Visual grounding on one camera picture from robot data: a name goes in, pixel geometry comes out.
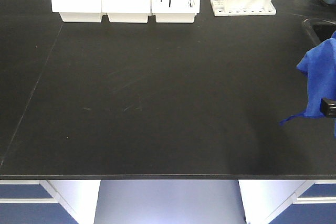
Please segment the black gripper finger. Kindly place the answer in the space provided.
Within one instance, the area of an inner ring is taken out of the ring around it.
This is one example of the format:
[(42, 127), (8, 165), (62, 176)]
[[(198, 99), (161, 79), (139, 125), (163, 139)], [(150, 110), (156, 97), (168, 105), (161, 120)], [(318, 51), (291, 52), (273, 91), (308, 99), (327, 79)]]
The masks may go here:
[(325, 117), (336, 117), (336, 101), (322, 98), (320, 103), (320, 111)]

